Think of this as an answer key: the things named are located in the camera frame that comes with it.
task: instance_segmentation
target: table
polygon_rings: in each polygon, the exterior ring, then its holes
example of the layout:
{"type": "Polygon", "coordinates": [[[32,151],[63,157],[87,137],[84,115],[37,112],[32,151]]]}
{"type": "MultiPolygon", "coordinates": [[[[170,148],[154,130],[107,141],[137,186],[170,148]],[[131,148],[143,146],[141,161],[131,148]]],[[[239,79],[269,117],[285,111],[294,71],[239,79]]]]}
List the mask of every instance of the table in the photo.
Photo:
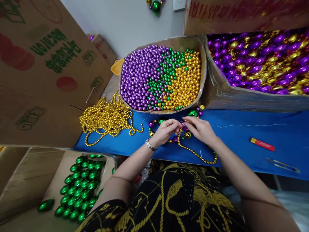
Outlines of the table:
{"type": "MultiPolygon", "coordinates": [[[[181,117],[184,114],[185,111],[180,111],[166,117],[182,120],[181,117]]],[[[143,121],[143,133],[130,136],[129,130],[122,130],[117,137],[107,135],[99,143],[90,147],[85,145],[86,135],[82,133],[74,150],[130,156],[149,138],[148,122],[158,118],[158,115],[134,112],[134,127],[140,129],[143,121]]],[[[204,110],[202,119],[210,122],[216,135],[253,171],[309,180],[309,111],[266,113],[204,110]],[[275,151],[250,143],[251,137],[275,146],[275,151]],[[300,173],[276,167],[268,163],[266,157],[298,168],[300,173]]],[[[94,132],[89,136],[89,142],[95,142],[98,138],[99,135],[94,132]]],[[[213,161],[212,151],[193,135],[190,139],[182,140],[181,143],[201,154],[205,160],[213,161]]],[[[153,158],[206,165],[191,152],[180,148],[175,143],[159,147],[153,158]]]]}

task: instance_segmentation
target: black and gold patterned fabric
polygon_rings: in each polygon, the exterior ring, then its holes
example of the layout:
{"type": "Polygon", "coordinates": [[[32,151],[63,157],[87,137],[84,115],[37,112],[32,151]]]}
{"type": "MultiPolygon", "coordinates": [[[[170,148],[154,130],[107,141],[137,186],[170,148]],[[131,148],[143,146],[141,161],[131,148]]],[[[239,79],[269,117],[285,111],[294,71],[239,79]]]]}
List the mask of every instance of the black and gold patterned fabric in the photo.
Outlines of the black and gold patterned fabric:
{"type": "Polygon", "coordinates": [[[215,168],[156,161],[149,173],[129,208],[108,201],[77,231],[245,231],[241,215],[220,193],[215,168]]]}

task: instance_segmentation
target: white wall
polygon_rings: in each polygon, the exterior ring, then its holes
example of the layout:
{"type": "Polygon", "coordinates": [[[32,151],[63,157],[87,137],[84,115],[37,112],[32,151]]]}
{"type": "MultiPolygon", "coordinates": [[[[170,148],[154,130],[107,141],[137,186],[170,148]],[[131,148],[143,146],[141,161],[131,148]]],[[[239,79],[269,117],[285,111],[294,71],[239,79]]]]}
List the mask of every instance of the white wall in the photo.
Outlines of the white wall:
{"type": "Polygon", "coordinates": [[[100,33],[119,58],[139,46],[183,34],[184,11],[166,0],[160,17],[146,0],[61,0],[83,31],[100,33]]]}

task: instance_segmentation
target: wristwatch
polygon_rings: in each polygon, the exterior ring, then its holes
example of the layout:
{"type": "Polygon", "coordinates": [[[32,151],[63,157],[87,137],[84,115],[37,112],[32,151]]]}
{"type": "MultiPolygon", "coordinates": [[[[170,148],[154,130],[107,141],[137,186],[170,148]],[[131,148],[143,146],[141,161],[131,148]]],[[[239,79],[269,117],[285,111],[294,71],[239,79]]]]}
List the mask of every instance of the wristwatch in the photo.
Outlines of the wristwatch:
{"type": "Polygon", "coordinates": [[[154,149],[153,147],[152,147],[152,145],[149,143],[149,139],[147,139],[146,141],[145,141],[145,143],[146,143],[146,145],[150,148],[150,150],[152,150],[153,152],[156,152],[158,149],[154,149]]]}

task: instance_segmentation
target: hand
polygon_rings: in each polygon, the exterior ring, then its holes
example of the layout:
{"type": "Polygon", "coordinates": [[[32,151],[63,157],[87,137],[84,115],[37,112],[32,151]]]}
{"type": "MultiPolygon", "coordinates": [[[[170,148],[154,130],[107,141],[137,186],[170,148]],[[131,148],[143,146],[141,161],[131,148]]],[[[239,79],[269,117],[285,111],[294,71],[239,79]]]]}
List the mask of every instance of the hand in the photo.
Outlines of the hand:
{"type": "Polygon", "coordinates": [[[175,119],[163,121],[153,137],[150,138],[149,143],[157,149],[158,146],[165,144],[173,133],[180,134],[181,127],[182,124],[175,119]]]}
{"type": "Polygon", "coordinates": [[[208,146],[213,147],[218,141],[220,141],[220,138],[216,136],[215,132],[213,132],[208,121],[189,116],[183,117],[183,119],[187,120],[184,124],[192,134],[208,146]]]}

